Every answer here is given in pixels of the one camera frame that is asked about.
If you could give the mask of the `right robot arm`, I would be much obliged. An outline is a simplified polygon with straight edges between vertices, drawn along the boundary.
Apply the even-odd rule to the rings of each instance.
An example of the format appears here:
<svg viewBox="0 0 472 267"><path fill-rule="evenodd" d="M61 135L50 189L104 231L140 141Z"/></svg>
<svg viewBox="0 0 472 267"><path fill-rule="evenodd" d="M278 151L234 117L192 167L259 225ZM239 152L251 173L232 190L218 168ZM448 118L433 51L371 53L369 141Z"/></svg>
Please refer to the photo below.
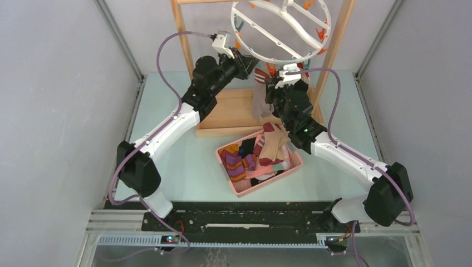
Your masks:
<svg viewBox="0 0 472 267"><path fill-rule="evenodd" d="M265 78L265 100L274 106L292 144L310 155L320 157L350 174L365 194L350 199L338 198L324 216L325 228L337 233L346 223L371 220L388 227L398 223L404 210L411 210L414 196L404 165L373 160L335 138L308 113L313 106L302 87L303 81L277 87L281 78Z"/></svg>

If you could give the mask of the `grey sock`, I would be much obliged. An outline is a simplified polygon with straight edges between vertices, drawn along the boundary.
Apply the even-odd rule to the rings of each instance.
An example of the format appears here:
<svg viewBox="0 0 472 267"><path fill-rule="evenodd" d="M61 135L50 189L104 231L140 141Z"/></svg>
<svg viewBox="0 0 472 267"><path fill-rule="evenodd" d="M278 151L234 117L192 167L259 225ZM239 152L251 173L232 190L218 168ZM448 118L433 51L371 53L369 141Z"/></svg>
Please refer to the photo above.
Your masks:
<svg viewBox="0 0 472 267"><path fill-rule="evenodd" d="M252 116L257 121L272 115L274 111L273 105L266 103L266 78L270 75L260 68L254 69Z"/></svg>

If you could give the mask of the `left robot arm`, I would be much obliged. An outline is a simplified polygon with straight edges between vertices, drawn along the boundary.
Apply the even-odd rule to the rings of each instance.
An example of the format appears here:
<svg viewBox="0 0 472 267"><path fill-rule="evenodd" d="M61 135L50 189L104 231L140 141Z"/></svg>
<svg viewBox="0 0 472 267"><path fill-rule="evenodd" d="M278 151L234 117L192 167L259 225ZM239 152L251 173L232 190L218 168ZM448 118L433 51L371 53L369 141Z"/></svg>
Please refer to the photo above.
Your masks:
<svg viewBox="0 0 472 267"><path fill-rule="evenodd" d="M230 51L232 57L219 54L218 58L199 58L189 88L166 120L135 142L123 141L117 147L116 177L156 215L154 224L161 231L172 230L176 217L171 213L171 201L160 187L161 176L156 162L183 134L212 112L217 104L216 96L222 89L235 78L248 79L259 62L236 48Z"/></svg>

